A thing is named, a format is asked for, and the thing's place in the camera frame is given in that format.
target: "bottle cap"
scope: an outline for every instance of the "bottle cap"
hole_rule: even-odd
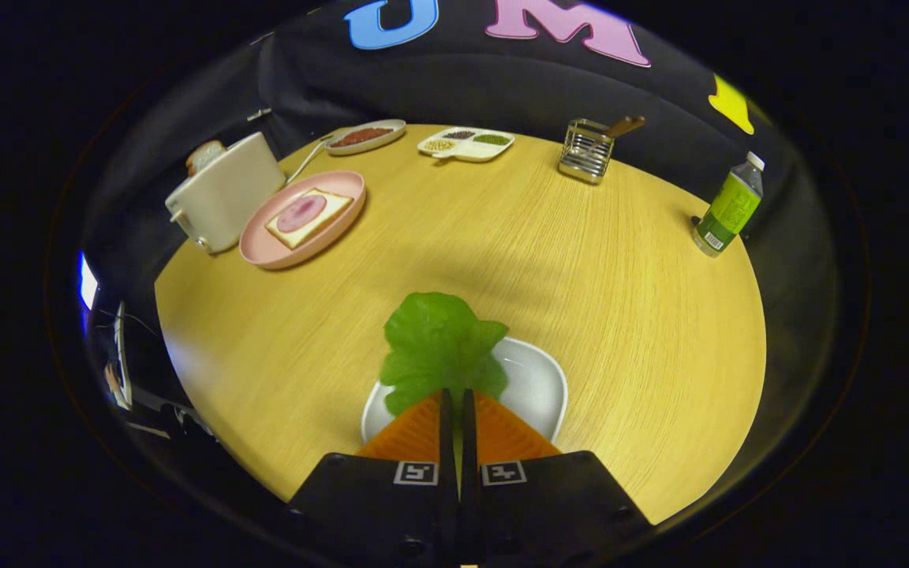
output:
[[[761,172],[764,171],[764,161],[762,161],[758,155],[753,154],[753,152],[748,152],[748,154],[746,154],[746,161],[748,161],[750,164],[753,164],[755,168]]]

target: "bread slice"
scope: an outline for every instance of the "bread slice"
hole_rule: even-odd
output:
[[[320,213],[314,219],[311,219],[310,222],[307,222],[298,230],[291,230],[289,233],[283,233],[281,230],[275,226],[275,223],[279,220],[279,215],[286,208],[288,208],[294,201],[300,199],[305,195],[320,195],[325,198],[326,204],[325,208],[321,210]],[[327,193],[321,191],[317,187],[311,188],[304,193],[297,195],[295,198],[291,199],[285,207],[280,209],[278,213],[275,213],[271,219],[266,223],[266,230],[268,233],[273,234],[273,237],[278,238],[283,245],[287,245],[292,251],[296,247],[300,247],[304,242],[310,241],[311,238],[316,236],[324,227],[329,226],[336,220],[339,215],[346,210],[347,206],[353,203],[353,198],[343,197],[342,195],[335,195],[334,193]]]
[[[226,154],[226,148],[219,140],[209,140],[195,148],[195,151],[185,161],[185,166],[188,166],[188,177],[201,172],[203,168],[212,163],[213,159],[224,154]]]

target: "yellow table top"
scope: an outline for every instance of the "yellow table top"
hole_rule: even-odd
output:
[[[357,171],[368,200],[307,263],[265,271],[181,246],[156,304],[195,409],[289,499],[324,454],[363,445],[391,312],[410,292],[457,294],[563,367],[560,450],[595,452],[654,524],[677,513],[728,467],[760,401],[764,313],[742,241],[708,258],[690,236],[701,199],[621,162],[598,186],[567,177],[548,140],[517,136],[481,164],[419,154],[443,127],[311,159],[299,179]]]

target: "white toaster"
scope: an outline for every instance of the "white toaster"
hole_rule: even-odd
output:
[[[184,180],[163,203],[170,222],[215,254],[238,243],[253,213],[285,183],[264,134],[254,133]]]

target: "utensil holder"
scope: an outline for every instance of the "utensil holder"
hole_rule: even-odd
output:
[[[609,168],[615,141],[605,136],[607,130],[608,126],[593,120],[570,120],[567,137],[563,139],[563,152],[559,155],[559,171],[588,183],[601,183]]]

